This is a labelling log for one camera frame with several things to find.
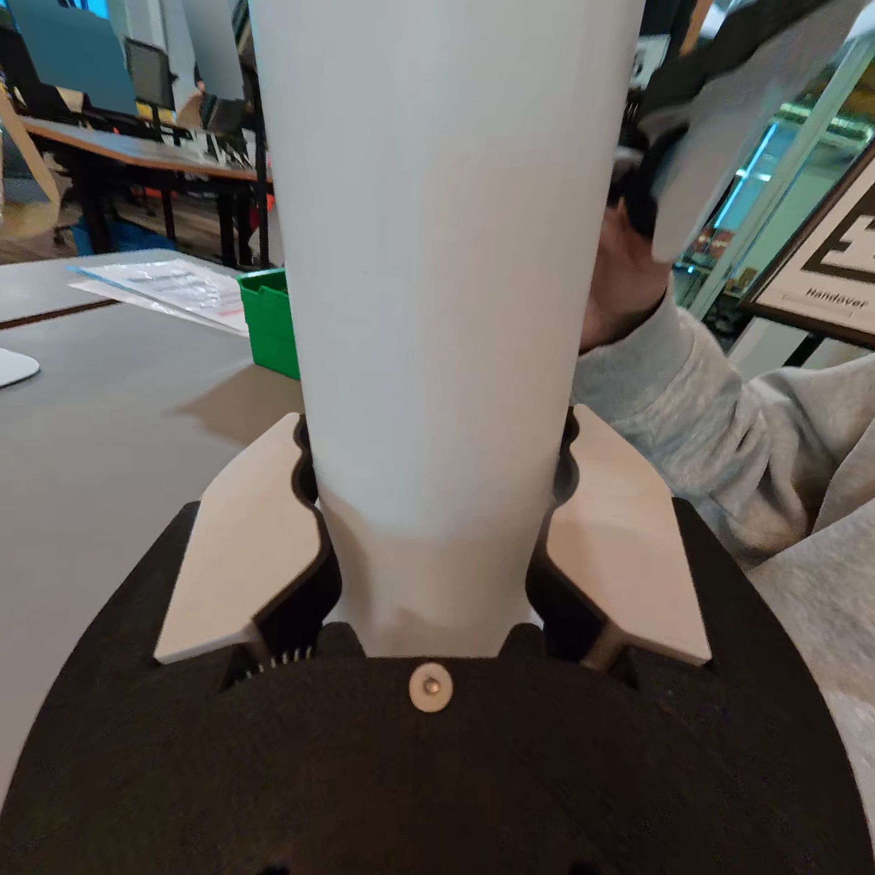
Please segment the paper sheet in plastic sleeve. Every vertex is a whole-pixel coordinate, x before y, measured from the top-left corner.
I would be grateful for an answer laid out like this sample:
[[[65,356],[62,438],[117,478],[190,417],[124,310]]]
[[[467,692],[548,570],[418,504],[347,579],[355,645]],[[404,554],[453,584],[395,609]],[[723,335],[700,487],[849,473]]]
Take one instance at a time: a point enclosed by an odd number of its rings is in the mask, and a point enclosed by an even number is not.
[[[97,293],[154,312],[189,319],[240,336],[248,335],[242,293],[235,276],[183,258],[73,266]]]

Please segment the wooden-edged office table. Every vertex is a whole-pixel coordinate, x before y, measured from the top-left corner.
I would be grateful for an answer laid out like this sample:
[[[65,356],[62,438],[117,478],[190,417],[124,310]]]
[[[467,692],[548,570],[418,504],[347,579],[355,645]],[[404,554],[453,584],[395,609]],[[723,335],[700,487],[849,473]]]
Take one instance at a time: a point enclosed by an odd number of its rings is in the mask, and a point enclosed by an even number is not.
[[[257,206],[259,264],[268,264],[267,196],[273,192],[267,169],[233,166],[186,149],[150,139],[17,116],[34,143],[56,157],[80,196],[93,253],[114,250],[108,219],[108,191],[114,184],[139,185],[159,192],[169,240],[176,239],[170,194],[207,192],[217,199],[221,264],[254,267],[249,246],[250,209]]]

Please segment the person's right hand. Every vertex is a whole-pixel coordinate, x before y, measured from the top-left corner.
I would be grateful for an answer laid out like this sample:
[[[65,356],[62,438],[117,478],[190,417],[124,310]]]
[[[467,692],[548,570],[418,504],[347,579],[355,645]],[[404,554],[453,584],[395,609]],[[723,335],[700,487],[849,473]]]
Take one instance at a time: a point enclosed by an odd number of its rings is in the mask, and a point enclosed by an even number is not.
[[[651,242],[634,229],[624,200],[607,206],[579,354],[619,342],[646,322],[669,290],[671,273],[671,262],[656,261]]]

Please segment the person's grey sweatshirt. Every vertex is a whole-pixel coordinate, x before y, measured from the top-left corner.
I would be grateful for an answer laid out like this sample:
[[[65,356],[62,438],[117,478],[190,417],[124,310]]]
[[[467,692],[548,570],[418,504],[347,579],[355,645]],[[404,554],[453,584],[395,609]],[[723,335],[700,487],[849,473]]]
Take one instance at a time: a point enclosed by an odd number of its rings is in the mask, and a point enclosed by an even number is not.
[[[873,832],[873,501],[750,570],[814,675],[837,724]]]

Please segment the white bottle black cap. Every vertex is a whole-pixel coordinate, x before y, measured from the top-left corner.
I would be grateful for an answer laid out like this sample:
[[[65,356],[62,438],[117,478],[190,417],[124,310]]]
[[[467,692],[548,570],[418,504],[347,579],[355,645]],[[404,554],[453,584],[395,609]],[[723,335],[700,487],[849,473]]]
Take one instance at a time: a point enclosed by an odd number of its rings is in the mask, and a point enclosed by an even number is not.
[[[249,2],[334,618],[530,619],[644,2]]]

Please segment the black framed grey screen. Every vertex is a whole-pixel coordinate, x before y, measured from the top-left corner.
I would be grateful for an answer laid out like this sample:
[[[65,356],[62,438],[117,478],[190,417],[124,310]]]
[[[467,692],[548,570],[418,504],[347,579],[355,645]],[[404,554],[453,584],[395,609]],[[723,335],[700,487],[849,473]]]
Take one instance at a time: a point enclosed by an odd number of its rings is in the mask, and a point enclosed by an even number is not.
[[[169,111],[176,109],[173,83],[166,52],[158,46],[125,37],[126,66],[137,102]]]

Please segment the grey desk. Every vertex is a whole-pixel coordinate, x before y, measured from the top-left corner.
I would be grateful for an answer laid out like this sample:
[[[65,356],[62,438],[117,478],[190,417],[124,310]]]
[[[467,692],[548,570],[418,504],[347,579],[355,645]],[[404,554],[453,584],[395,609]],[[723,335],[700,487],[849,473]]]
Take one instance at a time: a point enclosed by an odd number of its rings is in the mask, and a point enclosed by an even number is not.
[[[1,782],[89,623],[183,506],[292,411],[248,340],[134,304],[21,319],[1,400]]]

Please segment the person's right forearm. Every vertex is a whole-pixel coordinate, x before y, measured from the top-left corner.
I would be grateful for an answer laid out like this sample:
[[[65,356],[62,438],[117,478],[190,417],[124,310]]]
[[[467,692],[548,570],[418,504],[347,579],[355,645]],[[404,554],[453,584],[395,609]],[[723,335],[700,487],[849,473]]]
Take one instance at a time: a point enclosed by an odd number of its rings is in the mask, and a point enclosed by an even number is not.
[[[746,571],[792,550],[873,560],[873,354],[745,381],[664,299],[581,355],[572,389],[685,499]]]

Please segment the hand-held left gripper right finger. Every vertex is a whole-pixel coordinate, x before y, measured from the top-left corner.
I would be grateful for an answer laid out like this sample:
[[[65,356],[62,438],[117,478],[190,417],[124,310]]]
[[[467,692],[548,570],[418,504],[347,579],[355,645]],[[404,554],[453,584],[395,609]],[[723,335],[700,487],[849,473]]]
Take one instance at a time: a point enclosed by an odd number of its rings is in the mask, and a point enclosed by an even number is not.
[[[583,404],[568,410],[527,597],[549,654],[565,662],[608,670],[628,648],[711,660],[671,492]]]

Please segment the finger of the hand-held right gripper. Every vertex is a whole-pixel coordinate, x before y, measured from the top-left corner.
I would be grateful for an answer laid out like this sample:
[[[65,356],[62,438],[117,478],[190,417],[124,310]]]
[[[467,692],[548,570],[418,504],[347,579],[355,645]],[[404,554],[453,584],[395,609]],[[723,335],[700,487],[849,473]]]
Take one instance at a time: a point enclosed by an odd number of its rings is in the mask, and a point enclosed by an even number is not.
[[[635,116],[648,147],[619,189],[656,261],[684,253],[767,122],[848,35],[848,14],[728,14],[653,74]]]

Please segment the white monitor stand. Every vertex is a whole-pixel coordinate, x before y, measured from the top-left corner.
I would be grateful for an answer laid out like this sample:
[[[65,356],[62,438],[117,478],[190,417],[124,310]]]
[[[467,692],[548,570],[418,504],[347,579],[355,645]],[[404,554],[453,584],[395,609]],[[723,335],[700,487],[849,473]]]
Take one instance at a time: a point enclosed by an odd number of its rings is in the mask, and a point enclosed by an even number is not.
[[[33,357],[1,348],[1,388],[27,381],[40,372],[38,361]]]

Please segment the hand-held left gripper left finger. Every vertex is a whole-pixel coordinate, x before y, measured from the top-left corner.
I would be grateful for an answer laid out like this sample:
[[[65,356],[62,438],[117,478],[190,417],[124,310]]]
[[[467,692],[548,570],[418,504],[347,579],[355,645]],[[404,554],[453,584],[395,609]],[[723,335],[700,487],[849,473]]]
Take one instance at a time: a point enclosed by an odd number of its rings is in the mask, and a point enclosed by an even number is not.
[[[314,653],[342,592],[318,500],[307,423],[292,413],[204,491],[155,659],[243,646],[266,665]]]

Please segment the green storage bin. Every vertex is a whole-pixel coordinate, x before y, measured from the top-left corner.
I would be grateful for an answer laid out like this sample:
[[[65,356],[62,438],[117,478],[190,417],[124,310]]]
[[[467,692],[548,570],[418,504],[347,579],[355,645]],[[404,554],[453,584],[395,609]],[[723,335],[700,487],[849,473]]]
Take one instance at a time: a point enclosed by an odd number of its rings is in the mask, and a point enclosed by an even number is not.
[[[273,268],[237,277],[254,363],[300,380],[286,272]]]

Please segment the framed marker sign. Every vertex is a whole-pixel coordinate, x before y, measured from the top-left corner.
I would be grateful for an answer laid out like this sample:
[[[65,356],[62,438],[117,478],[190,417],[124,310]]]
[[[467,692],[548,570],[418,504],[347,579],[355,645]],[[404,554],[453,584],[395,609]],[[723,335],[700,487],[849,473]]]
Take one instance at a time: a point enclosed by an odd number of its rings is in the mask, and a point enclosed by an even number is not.
[[[874,144],[772,258],[739,310],[873,351]]]

